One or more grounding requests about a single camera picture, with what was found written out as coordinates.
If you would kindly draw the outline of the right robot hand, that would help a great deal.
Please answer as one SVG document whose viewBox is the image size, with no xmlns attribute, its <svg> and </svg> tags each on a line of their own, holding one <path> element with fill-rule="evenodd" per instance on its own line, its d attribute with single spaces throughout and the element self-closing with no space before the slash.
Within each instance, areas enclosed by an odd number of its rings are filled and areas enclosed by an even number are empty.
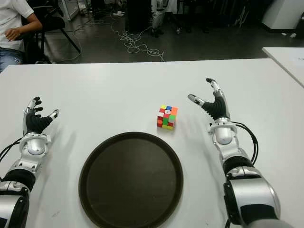
<svg viewBox="0 0 304 228">
<path fill-rule="evenodd" d="M 198 106 L 200 106 L 208 115 L 212 117 L 213 120 L 219 118 L 230 119 L 230 114 L 228 110 L 228 104 L 223 91 L 221 90 L 219 84 L 211 78 L 207 78 L 206 81 L 210 83 L 213 88 L 214 102 L 207 102 L 202 100 L 196 95 L 189 94 L 188 98 Z"/>
</svg>

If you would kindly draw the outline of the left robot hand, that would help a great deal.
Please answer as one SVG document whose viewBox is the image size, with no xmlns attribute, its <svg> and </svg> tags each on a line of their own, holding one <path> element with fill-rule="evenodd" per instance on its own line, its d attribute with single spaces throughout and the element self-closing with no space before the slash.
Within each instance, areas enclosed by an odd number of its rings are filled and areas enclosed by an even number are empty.
<svg viewBox="0 0 304 228">
<path fill-rule="evenodd" d="M 42 104 L 40 97 L 34 97 L 29 102 L 23 115 L 23 136 L 29 133 L 41 134 L 59 116 L 59 110 L 54 110 L 50 115 L 42 117 L 37 112 L 43 110 L 43 107 L 37 107 Z"/>
</svg>

